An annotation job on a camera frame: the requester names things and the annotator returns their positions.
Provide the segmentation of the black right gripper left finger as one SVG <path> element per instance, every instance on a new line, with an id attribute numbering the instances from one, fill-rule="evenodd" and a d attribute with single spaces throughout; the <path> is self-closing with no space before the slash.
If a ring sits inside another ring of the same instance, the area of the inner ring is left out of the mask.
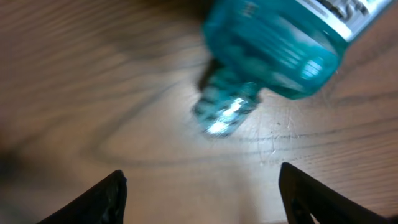
<path id="1" fill-rule="evenodd" d="M 123 224 L 127 179 L 116 170 L 38 224 Z"/>

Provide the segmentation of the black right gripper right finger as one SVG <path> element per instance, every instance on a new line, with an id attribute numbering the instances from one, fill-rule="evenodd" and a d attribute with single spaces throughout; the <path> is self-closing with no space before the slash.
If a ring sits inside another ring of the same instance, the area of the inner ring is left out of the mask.
<path id="1" fill-rule="evenodd" d="M 289 224 L 389 222 L 287 162 L 281 165 L 279 189 Z"/>

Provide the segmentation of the blue liquid bottle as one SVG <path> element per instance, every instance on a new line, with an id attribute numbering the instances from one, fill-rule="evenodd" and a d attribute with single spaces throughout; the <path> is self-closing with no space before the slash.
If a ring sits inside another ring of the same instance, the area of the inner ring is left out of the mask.
<path id="1" fill-rule="evenodd" d="M 218 63 L 193 114 L 212 136 L 229 136 L 267 88 L 291 100 L 315 94 L 348 47 L 392 0 L 217 0 L 205 21 Z"/>

